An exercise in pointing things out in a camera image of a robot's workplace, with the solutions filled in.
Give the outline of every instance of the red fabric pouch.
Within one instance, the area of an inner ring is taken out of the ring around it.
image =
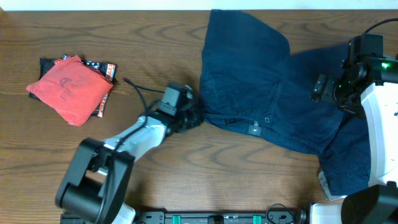
[[[54,108],[69,124],[81,126],[112,88],[98,70],[81,64],[79,56],[59,61],[27,90]]]

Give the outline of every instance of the blue jeans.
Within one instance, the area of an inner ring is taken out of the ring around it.
[[[202,52],[206,122],[319,157],[332,195],[368,187],[365,120],[310,99],[319,76],[342,74],[348,46],[290,56],[287,39],[255,17],[213,10]]]

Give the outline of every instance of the wood grain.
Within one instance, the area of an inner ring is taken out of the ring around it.
[[[397,11],[249,11],[283,33],[292,54],[348,41]],[[7,12],[0,23],[0,223],[58,223],[55,193],[78,143],[104,139],[136,121],[142,106],[117,83],[104,118],[68,125],[29,99],[39,58],[84,55],[118,64],[117,77],[149,88],[198,88],[208,11]],[[398,52],[396,23],[373,32]],[[144,93],[148,100],[159,98]],[[203,124],[174,135],[134,166],[126,202],[167,210],[265,210],[325,202],[315,156]]]

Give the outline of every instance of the green light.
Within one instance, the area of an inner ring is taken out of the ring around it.
[[[390,64],[388,63],[381,63],[381,67],[383,67],[384,69],[390,67]]]

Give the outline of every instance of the black cable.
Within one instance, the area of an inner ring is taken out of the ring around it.
[[[154,91],[154,92],[156,92],[156,93],[164,93],[164,91],[161,91],[161,90],[153,90],[153,89],[150,89],[150,88],[145,88],[145,87],[142,87],[142,86],[139,86],[139,85],[136,85],[136,84],[134,84],[137,88],[140,88],[141,90],[147,90],[147,91]]]
[[[359,104],[352,104],[352,105],[342,105],[338,100],[337,100],[337,97],[336,97],[336,89],[337,89],[337,85],[335,86],[335,88],[333,89],[333,99],[337,102],[337,106],[339,107],[339,108],[352,108],[352,107],[354,107],[354,106],[362,106],[362,105],[359,105]]]
[[[378,26],[381,25],[381,24],[385,24],[385,23],[393,22],[393,21],[398,22],[398,18],[386,19],[385,21],[378,22],[377,24],[374,24],[374,25],[371,26],[369,29],[367,29],[367,30],[364,32],[364,34],[367,34],[370,30],[373,30],[375,27],[378,27]]]
[[[269,217],[268,217],[268,211],[272,208],[272,207],[274,207],[274,206],[276,206],[276,205],[279,205],[279,206],[282,206],[282,207],[284,207],[284,208],[286,208],[286,206],[285,205],[282,205],[281,203],[275,203],[275,204],[273,204],[273,205],[271,205],[268,209],[267,209],[267,211],[266,211],[266,218],[268,219],[268,221],[270,221],[272,224],[276,224],[274,221],[272,221]],[[293,221],[291,222],[291,223],[294,223],[294,220],[295,220],[295,216],[290,212],[290,211],[287,211],[292,217],[293,217]]]
[[[139,88],[142,88],[142,89],[144,89],[144,90],[149,90],[149,91],[158,91],[158,90],[151,90],[151,89],[147,89],[147,88],[144,88],[144,87],[141,87],[141,86],[137,86],[137,85],[134,84],[132,81],[130,81],[130,79],[128,79],[128,78],[126,78],[126,77],[123,77],[123,80],[124,80],[126,83],[132,85],[132,86],[136,89],[136,91],[137,91],[137,93],[138,93],[138,95],[139,95],[139,98],[140,98],[141,101],[142,101],[142,105],[144,106],[145,121],[144,121],[144,123],[143,123],[142,125],[140,125],[138,128],[132,130],[130,133],[128,133],[127,135],[125,135],[125,136],[123,136],[122,138],[120,138],[119,141],[118,141],[118,143],[116,144],[116,146],[115,146],[114,149],[113,149],[112,155],[111,155],[111,157],[109,158],[108,174],[106,175],[106,179],[105,179],[105,188],[104,188],[103,199],[102,199],[102,201],[101,201],[101,206],[100,206],[100,208],[99,208],[98,215],[97,215],[97,219],[95,220],[94,224],[98,224],[98,221],[100,220],[100,217],[101,217],[102,212],[103,212],[103,210],[104,210],[104,206],[105,206],[105,203],[106,203],[106,197],[107,197],[107,195],[108,195],[109,183],[111,182],[111,174],[112,174],[112,168],[113,168],[113,161],[114,161],[114,157],[115,157],[115,155],[116,155],[117,150],[119,149],[119,147],[123,144],[123,142],[124,142],[127,138],[129,138],[129,137],[132,136],[134,133],[138,132],[140,129],[142,129],[143,127],[145,127],[145,125],[146,125],[147,122],[148,122],[148,109],[151,108],[151,107],[153,107],[153,106],[158,102],[158,101],[152,102],[152,103],[150,104],[149,108],[148,108],[148,107],[147,107],[147,104],[146,104],[146,102],[145,102],[145,99],[144,99],[144,97],[143,97],[143,95],[142,95],[141,92],[139,91]]]

